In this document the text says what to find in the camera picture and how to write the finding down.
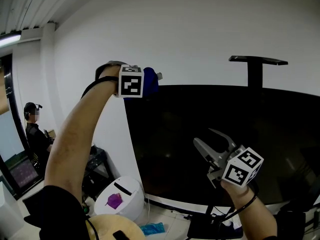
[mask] computer screen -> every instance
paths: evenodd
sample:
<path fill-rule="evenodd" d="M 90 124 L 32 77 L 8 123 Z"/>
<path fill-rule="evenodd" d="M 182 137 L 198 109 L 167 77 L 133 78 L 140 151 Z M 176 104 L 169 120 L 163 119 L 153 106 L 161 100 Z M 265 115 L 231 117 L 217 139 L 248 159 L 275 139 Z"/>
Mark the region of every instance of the computer screen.
<path fill-rule="evenodd" d="M 320 174 L 320 97 L 293 91 L 225 85 L 163 85 L 149 98 L 125 100 L 138 169 L 147 194 L 180 202 L 229 206 L 215 189 L 210 165 L 193 144 L 217 152 L 218 130 L 264 158 L 255 180 L 265 204 L 306 194 Z"/>

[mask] black wristband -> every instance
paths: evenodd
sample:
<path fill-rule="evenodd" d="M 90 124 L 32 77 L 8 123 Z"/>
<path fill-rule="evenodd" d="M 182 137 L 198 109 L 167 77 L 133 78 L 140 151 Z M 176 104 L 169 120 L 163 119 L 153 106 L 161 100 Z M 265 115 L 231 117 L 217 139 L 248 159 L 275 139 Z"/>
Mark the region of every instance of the black wristband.
<path fill-rule="evenodd" d="M 102 83 L 102 82 L 106 82 L 106 81 L 115 81 L 115 82 L 119 82 L 119 78 L 116 77 L 116 76 L 104 76 L 104 77 L 101 77 L 99 78 L 98 80 L 92 82 L 87 88 L 85 88 L 82 96 L 81 96 L 81 99 L 86 95 L 87 92 L 89 92 L 89 90 L 94 87 L 95 85 L 99 84 L 99 83 Z"/>
<path fill-rule="evenodd" d="M 95 70 L 95 78 L 94 78 L 94 79 L 95 79 L 95 80 L 98 80 L 99 77 L 100 77 L 100 75 L 101 75 L 101 73 L 105 70 L 106 67 L 112 67 L 112 66 L 115 66 L 115 65 L 121 67 L 121 65 L 127 65 L 127 63 L 122 62 L 122 61 L 110 60 L 110 61 L 108 61 L 108 63 L 106 63 L 106 64 L 98 67 L 98 68 Z"/>

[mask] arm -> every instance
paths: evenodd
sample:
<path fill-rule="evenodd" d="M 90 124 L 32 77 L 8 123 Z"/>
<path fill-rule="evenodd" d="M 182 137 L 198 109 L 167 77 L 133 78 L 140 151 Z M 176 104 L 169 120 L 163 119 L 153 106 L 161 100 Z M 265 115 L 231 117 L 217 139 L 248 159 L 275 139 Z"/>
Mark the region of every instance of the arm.
<path fill-rule="evenodd" d="M 100 77 L 118 77 L 119 70 L 119 66 L 108 67 Z M 117 84 L 113 81 L 95 85 L 71 111 L 53 143 L 45 170 L 45 186 L 60 187 L 81 202 L 82 181 L 94 131 L 100 114 L 110 96 L 116 92 L 116 87 Z"/>
<path fill-rule="evenodd" d="M 230 195 L 234 207 L 240 209 L 254 196 L 248 187 L 240 188 L 225 180 L 221 186 Z M 266 206 L 256 198 L 254 202 L 239 213 L 244 233 L 249 240 L 262 240 L 267 237 L 277 236 L 277 222 Z"/>

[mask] black strap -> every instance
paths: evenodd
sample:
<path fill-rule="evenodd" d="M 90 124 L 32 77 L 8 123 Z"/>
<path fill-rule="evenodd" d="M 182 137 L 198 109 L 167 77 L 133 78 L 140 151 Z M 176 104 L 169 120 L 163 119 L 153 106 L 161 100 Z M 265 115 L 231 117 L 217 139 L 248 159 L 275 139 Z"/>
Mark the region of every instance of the black strap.
<path fill-rule="evenodd" d="M 91 223 L 91 221 L 89 219 L 90 219 L 90 216 L 86 216 L 86 221 L 90 224 L 90 226 L 92 227 L 92 229 L 94 231 L 95 240 L 99 240 L 98 232 L 96 231 L 96 228 L 94 227 L 94 225 Z"/>
<path fill-rule="evenodd" d="M 120 66 L 121 65 L 128 65 L 128 63 L 125 63 L 125 62 L 122 62 L 122 61 L 116 61 L 116 60 L 109 60 L 108 63 L 106 64 L 103 64 L 102 66 L 98 67 L 96 70 L 95 70 L 95 80 L 98 80 L 101 73 L 106 69 L 106 67 L 112 67 L 112 66 Z"/>
<path fill-rule="evenodd" d="M 228 216 L 228 214 L 226 214 L 225 217 L 219 223 L 227 221 L 230 218 L 232 218 L 233 216 L 239 214 L 240 212 L 242 212 L 244 209 L 246 209 L 249 205 L 251 205 L 256 200 L 256 198 L 258 197 L 258 194 L 259 194 L 259 187 L 254 179 L 251 181 L 251 183 L 254 188 L 254 195 L 253 195 L 252 199 L 247 204 L 245 204 L 244 206 L 242 206 L 240 209 L 236 210 L 234 213 L 230 214 L 229 216 Z"/>
<path fill-rule="evenodd" d="M 82 96 L 81 96 L 81 99 L 86 95 L 87 92 L 89 92 L 89 90 L 94 87 L 95 85 L 97 84 L 100 84 L 102 82 L 105 82 L 105 81 L 115 81 L 115 82 L 119 82 L 119 78 L 116 77 L 116 76 L 104 76 L 104 77 L 101 77 L 99 78 L 98 80 L 92 82 L 83 92 Z"/>

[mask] ceiling light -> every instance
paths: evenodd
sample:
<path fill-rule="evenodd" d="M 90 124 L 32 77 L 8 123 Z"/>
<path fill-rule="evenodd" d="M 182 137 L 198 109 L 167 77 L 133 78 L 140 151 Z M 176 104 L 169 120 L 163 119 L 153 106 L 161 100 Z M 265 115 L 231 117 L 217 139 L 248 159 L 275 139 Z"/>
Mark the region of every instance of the ceiling light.
<path fill-rule="evenodd" d="M 0 48 L 20 40 L 21 31 L 0 35 Z"/>

